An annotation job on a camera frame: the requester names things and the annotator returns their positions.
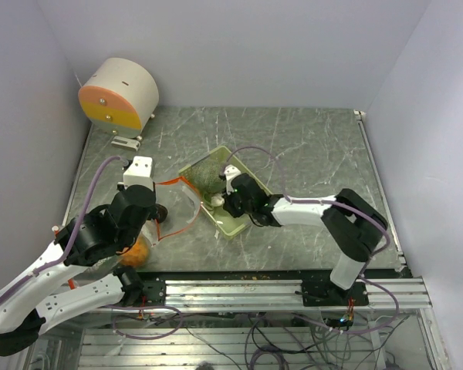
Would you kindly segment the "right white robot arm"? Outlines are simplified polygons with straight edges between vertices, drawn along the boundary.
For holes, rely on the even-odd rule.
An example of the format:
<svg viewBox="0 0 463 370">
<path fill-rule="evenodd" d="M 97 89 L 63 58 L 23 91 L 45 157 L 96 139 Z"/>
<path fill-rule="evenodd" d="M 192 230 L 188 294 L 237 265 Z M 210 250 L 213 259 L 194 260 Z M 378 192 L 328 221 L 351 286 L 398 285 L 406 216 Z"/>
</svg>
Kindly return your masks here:
<svg viewBox="0 0 463 370">
<path fill-rule="evenodd" d="M 335 240 L 340 257 L 329 280 L 297 292 L 307 304 L 348 304 L 380 241 L 390 243 L 386 219 L 354 190 L 317 198 L 267 194 L 254 178 L 233 166 L 227 166 L 220 178 L 225 181 L 223 209 L 232 217 L 246 215 L 259 227 L 324 226 Z"/>
</svg>

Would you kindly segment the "white toy garlic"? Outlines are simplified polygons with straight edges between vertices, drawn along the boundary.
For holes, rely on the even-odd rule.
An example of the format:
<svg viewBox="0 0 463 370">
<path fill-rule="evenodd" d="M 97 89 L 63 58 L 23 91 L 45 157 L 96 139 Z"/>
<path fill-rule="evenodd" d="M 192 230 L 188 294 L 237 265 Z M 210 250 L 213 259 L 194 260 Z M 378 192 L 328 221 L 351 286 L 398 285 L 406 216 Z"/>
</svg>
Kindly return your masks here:
<svg viewBox="0 0 463 370">
<path fill-rule="evenodd" d="M 222 195 L 213 195 L 210 203 L 212 207 L 221 207 L 225 203 L 225 199 Z"/>
</svg>

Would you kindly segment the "spare clear zip bag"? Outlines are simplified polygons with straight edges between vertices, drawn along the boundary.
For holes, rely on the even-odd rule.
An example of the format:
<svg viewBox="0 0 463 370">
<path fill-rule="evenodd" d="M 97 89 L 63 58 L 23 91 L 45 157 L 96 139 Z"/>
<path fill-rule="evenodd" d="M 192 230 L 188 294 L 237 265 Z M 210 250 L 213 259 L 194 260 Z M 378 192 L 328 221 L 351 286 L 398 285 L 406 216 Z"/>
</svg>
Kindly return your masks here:
<svg viewBox="0 0 463 370">
<path fill-rule="evenodd" d="M 155 183 L 154 189 L 156 203 L 165 208 L 166 218 L 160 216 L 146 223 L 146 238 L 152 247 L 188 230 L 201 210 L 198 190 L 184 177 Z"/>
</svg>

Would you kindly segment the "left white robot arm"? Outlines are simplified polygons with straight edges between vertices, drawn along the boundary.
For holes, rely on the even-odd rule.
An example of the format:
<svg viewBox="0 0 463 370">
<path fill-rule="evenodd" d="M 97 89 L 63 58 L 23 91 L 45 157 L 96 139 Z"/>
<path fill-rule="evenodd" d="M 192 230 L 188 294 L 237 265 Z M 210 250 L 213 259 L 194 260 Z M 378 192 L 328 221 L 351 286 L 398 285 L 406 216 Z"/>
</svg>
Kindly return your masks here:
<svg viewBox="0 0 463 370">
<path fill-rule="evenodd" d="M 132 267 L 58 290 L 97 262 L 131 249 L 145 223 L 157 216 L 155 192 L 132 185 L 111 203 L 73 218 L 33 264 L 0 290 L 0 356 L 22 351 L 48 330 L 94 308 L 135 305 L 144 283 Z"/>
</svg>

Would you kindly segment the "dark toy plum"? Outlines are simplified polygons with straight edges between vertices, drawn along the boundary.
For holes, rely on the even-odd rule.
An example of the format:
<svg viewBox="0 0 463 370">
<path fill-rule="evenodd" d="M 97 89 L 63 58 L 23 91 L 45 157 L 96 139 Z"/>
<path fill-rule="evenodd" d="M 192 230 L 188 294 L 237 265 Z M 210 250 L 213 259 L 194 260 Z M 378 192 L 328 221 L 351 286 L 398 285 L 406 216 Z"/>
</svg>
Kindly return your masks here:
<svg viewBox="0 0 463 370">
<path fill-rule="evenodd" d="M 156 204 L 155 207 L 156 207 L 156 211 L 157 211 L 157 216 L 156 216 L 155 220 L 159 224 L 162 224 L 167 219 L 168 210 L 167 210 L 167 208 L 165 206 L 162 206 L 161 204 Z"/>
</svg>

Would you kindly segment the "orange toy pineapple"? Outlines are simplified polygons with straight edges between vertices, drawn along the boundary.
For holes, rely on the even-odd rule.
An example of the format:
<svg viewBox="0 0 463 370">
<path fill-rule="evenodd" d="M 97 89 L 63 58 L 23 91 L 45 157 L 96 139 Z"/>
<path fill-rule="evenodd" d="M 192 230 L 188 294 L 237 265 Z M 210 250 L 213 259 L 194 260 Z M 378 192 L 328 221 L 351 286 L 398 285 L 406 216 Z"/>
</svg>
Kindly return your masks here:
<svg viewBox="0 0 463 370">
<path fill-rule="evenodd" d="M 131 247 L 126 247 L 120 253 L 119 260 L 124 266 L 141 267 L 147 262 L 149 254 L 150 247 L 146 239 L 144 236 L 139 236 Z"/>
</svg>

